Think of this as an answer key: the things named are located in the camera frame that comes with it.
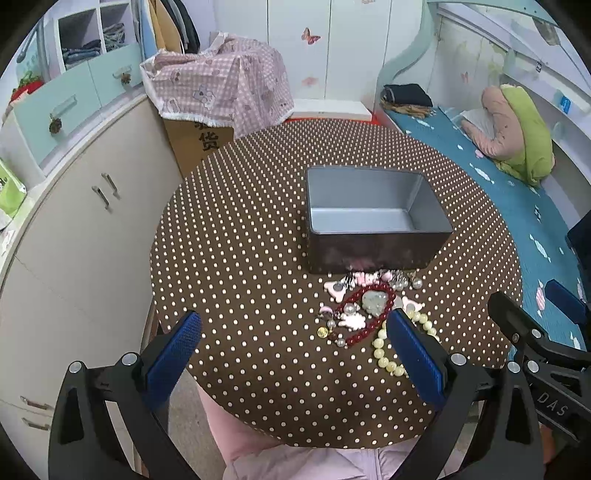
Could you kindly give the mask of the cardboard box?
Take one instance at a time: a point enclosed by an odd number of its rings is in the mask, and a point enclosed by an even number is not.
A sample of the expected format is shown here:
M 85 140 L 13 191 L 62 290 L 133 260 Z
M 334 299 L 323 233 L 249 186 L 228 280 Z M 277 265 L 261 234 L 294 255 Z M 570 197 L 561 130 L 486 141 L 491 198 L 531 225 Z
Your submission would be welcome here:
M 164 120 L 163 124 L 183 178 L 197 168 L 204 158 L 233 140 L 231 127 L 209 127 L 179 120 Z

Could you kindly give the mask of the pink checkered cloth cover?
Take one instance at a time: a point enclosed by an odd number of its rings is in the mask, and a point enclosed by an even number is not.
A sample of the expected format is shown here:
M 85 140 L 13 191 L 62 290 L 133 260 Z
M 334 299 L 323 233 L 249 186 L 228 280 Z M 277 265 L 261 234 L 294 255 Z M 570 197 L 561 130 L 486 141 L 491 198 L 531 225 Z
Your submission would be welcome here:
M 219 33 L 206 50 L 159 50 L 140 64 L 144 89 L 166 120 L 230 127 L 240 138 L 294 112 L 287 69 L 269 44 Z

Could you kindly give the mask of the grey metal tin box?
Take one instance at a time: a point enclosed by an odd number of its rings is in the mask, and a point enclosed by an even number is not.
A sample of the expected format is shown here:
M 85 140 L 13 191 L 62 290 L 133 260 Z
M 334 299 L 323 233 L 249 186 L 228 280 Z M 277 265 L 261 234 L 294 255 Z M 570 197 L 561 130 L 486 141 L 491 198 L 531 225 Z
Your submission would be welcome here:
M 419 172 L 315 166 L 305 174 L 305 192 L 314 273 L 423 269 L 454 232 Z

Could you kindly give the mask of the green packet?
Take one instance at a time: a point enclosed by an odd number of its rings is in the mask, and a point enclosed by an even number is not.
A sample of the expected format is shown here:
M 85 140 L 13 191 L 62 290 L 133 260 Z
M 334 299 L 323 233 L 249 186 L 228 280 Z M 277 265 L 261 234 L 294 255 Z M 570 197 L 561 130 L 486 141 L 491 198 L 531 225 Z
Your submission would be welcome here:
M 25 185 L 13 172 L 1 162 L 0 164 L 0 207 L 4 214 L 13 218 L 27 196 Z

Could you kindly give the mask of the hanging clothes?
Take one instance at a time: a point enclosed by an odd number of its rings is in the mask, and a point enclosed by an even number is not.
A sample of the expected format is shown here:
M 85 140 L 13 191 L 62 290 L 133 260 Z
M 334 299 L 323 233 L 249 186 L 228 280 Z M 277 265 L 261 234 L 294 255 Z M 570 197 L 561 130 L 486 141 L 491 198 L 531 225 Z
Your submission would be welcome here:
M 199 52 L 197 29 L 181 1 L 151 0 L 148 9 L 156 50 L 188 54 Z

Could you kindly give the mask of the pale green jade pendant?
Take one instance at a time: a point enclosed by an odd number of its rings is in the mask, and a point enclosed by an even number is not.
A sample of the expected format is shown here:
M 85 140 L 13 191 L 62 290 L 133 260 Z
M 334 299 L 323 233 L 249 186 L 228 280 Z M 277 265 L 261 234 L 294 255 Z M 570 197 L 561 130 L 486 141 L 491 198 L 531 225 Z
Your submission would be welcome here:
M 389 294 L 384 291 L 370 290 L 362 296 L 363 310 L 373 317 L 380 317 L 389 301 Z

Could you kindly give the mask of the pink and green pillow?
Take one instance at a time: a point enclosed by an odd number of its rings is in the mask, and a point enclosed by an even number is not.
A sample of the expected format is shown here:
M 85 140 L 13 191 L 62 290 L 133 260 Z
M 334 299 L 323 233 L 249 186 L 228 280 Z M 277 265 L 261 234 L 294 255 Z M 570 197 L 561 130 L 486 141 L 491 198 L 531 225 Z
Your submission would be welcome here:
M 461 128 L 496 167 L 538 187 L 555 165 L 551 133 L 526 90 L 489 86 L 480 110 L 462 113 Z

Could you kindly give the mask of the mint green drawer unit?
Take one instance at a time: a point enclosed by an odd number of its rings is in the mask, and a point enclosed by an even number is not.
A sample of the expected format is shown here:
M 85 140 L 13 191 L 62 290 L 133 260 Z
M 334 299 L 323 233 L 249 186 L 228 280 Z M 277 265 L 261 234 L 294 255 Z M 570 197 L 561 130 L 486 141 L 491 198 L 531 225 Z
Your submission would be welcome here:
M 37 164 L 83 122 L 141 83 L 134 43 L 84 61 L 14 107 L 16 121 Z

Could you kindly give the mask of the pink kitty charm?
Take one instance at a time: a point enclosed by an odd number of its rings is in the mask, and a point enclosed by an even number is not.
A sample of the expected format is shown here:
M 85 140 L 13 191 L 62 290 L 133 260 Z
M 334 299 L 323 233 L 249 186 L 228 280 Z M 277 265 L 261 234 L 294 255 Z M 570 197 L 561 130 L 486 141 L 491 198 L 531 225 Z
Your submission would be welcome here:
M 346 328 L 356 331 L 366 327 L 366 316 L 361 313 L 361 307 L 353 303 L 339 305 L 335 309 L 322 306 L 320 316 L 327 322 L 329 330 Z

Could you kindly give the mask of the brown polka dot tablecloth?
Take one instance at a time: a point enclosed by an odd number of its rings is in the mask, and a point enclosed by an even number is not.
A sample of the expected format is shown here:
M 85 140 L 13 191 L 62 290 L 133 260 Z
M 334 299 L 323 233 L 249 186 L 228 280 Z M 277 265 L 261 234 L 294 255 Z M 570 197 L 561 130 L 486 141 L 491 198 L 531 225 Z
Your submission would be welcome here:
M 185 310 L 202 322 L 188 370 L 208 406 L 291 446 L 383 447 L 421 434 L 433 409 L 375 331 L 329 327 L 345 276 L 311 272 L 308 168 L 339 164 L 423 174 L 453 233 L 419 288 L 429 328 L 449 351 L 498 367 L 508 340 L 487 313 L 491 294 L 521 301 L 515 243 L 484 190 L 452 160 L 385 127 L 294 121 L 214 151 L 166 205 L 150 252 L 164 328 Z

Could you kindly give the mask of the folded dark clothes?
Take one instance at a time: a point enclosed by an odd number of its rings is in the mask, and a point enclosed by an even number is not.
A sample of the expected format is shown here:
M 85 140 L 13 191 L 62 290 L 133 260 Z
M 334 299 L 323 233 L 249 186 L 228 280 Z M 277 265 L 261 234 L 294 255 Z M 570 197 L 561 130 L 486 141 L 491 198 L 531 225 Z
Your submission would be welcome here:
M 431 97 L 419 84 L 385 85 L 381 93 L 381 99 L 392 105 L 433 106 Z

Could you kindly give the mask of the beige cabinet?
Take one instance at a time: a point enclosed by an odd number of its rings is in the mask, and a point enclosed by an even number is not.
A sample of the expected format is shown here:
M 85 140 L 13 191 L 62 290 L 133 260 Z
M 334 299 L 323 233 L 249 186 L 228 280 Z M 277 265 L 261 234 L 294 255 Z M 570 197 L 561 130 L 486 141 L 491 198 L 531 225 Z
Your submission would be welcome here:
M 149 252 L 179 183 L 160 117 L 135 100 L 67 162 L 17 236 L 1 286 L 1 424 L 39 478 L 67 367 L 141 348 Z

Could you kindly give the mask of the white bear charm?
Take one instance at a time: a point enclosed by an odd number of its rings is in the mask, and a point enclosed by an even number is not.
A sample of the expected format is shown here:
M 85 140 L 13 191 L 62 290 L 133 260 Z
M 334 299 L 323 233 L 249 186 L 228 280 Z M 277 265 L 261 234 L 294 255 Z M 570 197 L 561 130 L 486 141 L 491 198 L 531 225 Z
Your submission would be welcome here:
M 324 289 L 335 302 L 342 302 L 349 291 L 349 282 L 346 280 L 325 282 Z

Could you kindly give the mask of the blue bed sheet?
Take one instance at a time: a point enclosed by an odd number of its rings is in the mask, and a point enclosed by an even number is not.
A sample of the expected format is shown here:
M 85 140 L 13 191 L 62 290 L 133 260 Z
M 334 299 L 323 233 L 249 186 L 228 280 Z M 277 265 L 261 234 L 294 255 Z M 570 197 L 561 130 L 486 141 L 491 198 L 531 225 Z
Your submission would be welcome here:
M 556 280 L 577 298 L 584 290 L 577 259 L 567 245 L 567 225 L 541 188 L 532 188 L 500 171 L 446 113 L 426 119 L 389 112 L 401 131 L 455 162 L 484 190 L 510 231 L 520 261 L 523 309 L 558 343 L 588 351 L 581 328 L 545 298 L 543 287 Z

